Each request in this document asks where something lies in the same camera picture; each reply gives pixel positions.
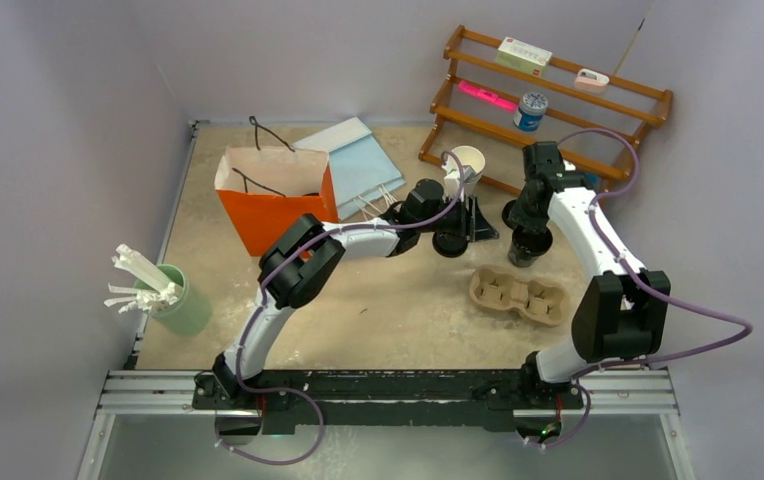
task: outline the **table surface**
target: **table surface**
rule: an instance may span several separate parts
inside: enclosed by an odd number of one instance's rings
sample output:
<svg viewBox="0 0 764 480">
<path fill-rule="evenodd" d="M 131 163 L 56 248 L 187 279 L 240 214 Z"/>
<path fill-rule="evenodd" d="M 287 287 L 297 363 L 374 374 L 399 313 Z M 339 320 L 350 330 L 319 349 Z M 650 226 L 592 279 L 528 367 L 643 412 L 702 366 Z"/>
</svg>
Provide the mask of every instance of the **table surface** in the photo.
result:
<svg viewBox="0 0 764 480">
<path fill-rule="evenodd" d="M 274 127 L 288 141 L 325 128 Z M 374 137 L 404 174 L 402 199 L 422 178 L 440 180 L 440 168 L 417 160 L 429 126 L 372 128 Z M 277 145 L 262 136 L 262 143 Z M 196 336 L 173 334 L 147 322 L 139 369 L 207 369 L 238 334 L 253 307 L 256 258 L 250 258 L 214 190 L 214 174 L 227 146 L 253 146 L 250 127 L 204 127 L 199 131 L 172 227 L 165 263 L 181 268 L 209 299 L 212 318 Z M 433 148 L 473 145 L 487 159 L 486 174 L 509 183 L 523 181 L 520 150 L 453 125 L 444 127 Z M 499 240 L 471 244 L 459 258 L 439 256 L 424 235 L 413 250 L 395 258 L 371 258 L 339 265 L 315 301 L 288 321 L 268 356 L 266 368 L 514 368 L 533 350 L 548 347 L 570 330 L 587 281 L 567 239 L 552 228 L 552 249 L 527 269 L 506 259 L 510 230 L 500 220 L 513 197 L 491 187 L 475 194 Z M 354 217 L 360 221 L 361 216 Z M 567 319 L 547 327 L 515 313 L 478 308 L 468 296 L 473 271 L 500 265 L 523 280 L 547 278 L 568 296 Z"/>
</svg>

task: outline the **gray wall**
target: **gray wall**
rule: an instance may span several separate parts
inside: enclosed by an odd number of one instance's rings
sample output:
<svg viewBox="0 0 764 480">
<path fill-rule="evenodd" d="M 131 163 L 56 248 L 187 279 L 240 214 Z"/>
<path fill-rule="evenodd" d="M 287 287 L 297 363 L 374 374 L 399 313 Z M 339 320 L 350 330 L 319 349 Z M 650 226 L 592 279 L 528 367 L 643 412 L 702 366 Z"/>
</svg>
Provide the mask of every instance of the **gray wall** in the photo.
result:
<svg viewBox="0 0 764 480">
<path fill-rule="evenodd" d="M 698 477 L 764 478 L 764 1 L 659 0 L 622 73 L 675 92 L 647 140 L 623 240 L 683 299 L 738 313 L 744 342 L 675 362 Z M 671 309 L 667 351 L 736 328 Z"/>
<path fill-rule="evenodd" d="M 191 118 L 403 121 L 430 118 L 460 23 L 611 72 L 652 0 L 129 2 Z"/>
<path fill-rule="evenodd" d="M 0 478 L 75 476 L 135 330 L 110 258 L 157 252 L 185 130 L 126 4 L 0 0 Z"/>
</svg>

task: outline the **green ceramic cup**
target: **green ceramic cup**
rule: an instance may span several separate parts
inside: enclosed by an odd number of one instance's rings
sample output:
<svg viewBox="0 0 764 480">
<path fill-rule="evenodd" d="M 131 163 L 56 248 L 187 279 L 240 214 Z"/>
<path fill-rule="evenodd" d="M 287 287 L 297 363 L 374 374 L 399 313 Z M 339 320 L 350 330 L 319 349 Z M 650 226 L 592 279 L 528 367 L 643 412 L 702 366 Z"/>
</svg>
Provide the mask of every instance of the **green ceramic cup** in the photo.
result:
<svg viewBox="0 0 764 480">
<path fill-rule="evenodd" d="M 182 295 L 179 301 L 167 309 L 150 316 L 177 335 L 191 337 L 201 332 L 211 319 L 211 303 L 188 282 L 185 274 L 177 267 L 163 264 L 158 265 L 158 269 L 182 287 Z M 135 288 L 152 290 L 140 280 L 135 280 Z"/>
</svg>

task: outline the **pink highlighter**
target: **pink highlighter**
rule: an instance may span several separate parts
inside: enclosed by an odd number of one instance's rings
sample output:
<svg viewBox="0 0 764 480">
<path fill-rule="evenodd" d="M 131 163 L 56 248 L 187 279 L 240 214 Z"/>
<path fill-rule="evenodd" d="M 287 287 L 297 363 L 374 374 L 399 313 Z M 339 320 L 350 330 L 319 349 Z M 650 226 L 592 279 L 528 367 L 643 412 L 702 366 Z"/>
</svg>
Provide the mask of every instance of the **pink highlighter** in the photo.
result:
<svg viewBox="0 0 764 480">
<path fill-rule="evenodd" d="M 490 103 L 491 105 L 494 105 L 497 108 L 502 108 L 503 110 L 514 112 L 517 110 L 517 104 L 512 103 L 508 100 L 503 100 L 500 98 L 496 93 L 491 93 L 488 90 L 482 89 L 482 88 L 476 88 L 473 85 L 465 82 L 464 80 L 461 80 L 459 82 L 459 90 L 462 92 L 474 96 L 483 102 Z"/>
</svg>

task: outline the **black bag handle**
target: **black bag handle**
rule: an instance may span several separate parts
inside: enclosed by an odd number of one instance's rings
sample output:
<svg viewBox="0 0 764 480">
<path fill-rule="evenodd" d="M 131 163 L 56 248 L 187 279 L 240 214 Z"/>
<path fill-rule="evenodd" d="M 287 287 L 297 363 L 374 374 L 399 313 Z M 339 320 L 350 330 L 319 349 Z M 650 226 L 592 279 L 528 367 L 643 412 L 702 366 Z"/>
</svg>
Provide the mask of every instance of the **black bag handle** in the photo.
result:
<svg viewBox="0 0 764 480">
<path fill-rule="evenodd" d="M 270 135 L 273 135 L 274 137 L 276 137 L 276 140 L 279 140 L 280 142 L 282 142 L 286 147 L 288 147 L 288 150 L 290 150 L 292 152 L 296 151 L 296 150 L 294 150 L 294 147 L 292 147 L 288 142 L 286 142 L 285 140 L 282 140 L 282 137 L 280 137 L 279 135 L 276 135 L 275 133 L 273 133 L 273 130 L 270 130 L 269 128 L 265 127 L 264 125 L 258 123 L 258 120 L 255 118 L 255 115 L 250 115 L 250 119 L 249 120 L 250 120 L 250 125 L 255 127 L 255 148 L 257 148 L 259 151 L 261 151 L 261 145 L 258 144 L 258 129 L 259 128 L 264 130 L 265 132 L 269 133 Z M 282 193 L 282 192 L 280 192 L 278 190 L 272 189 L 272 188 L 268 187 L 267 185 L 262 185 L 261 183 L 256 182 L 255 180 L 253 180 L 250 177 L 248 177 L 244 172 L 240 171 L 239 169 L 237 169 L 235 167 L 232 167 L 232 170 L 235 173 L 237 173 L 238 175 L 240 175 L 244 179 L 244 191 L 246 193 L 249 193 L 249 183 L 252 183 L 253 185 L 257 186 L 258 188 L 261 188 L 263 190 L 267 190 L 270 193 L 273 193 L 273 194 L 276 194 L 276 195 L 280 195 L 280 196 L 283 196 L 283 197 L 287 197 L 287 195 L 285 195 L 284 193 Z"/>
<path fill-rule="evenodd" d="M 258 144 L 258 129 L 260 128 L 264 130 L 265 132 L 269 133 L 270 135 L 273 135 L 273 137 L 276 138 L 276 140 L 279 140 L 280 142 L 282 142 L 283 145 L 288 147 L 288 150 L 292 152 L 296 152 L 296 150 L 294 150 L 294 147 L 292 147 L 290 143 L 286 142 L 285 140 L 282 140 L 282 137 L 273 133 L 273 130 L 270 130 L 264 125 L 258 123 L 258 120 L 255 118 L 255 115 L 250 115 L 250 125 L 255 127 L 255 148 L 261 150 L 261 145 Z"/>
</svg>

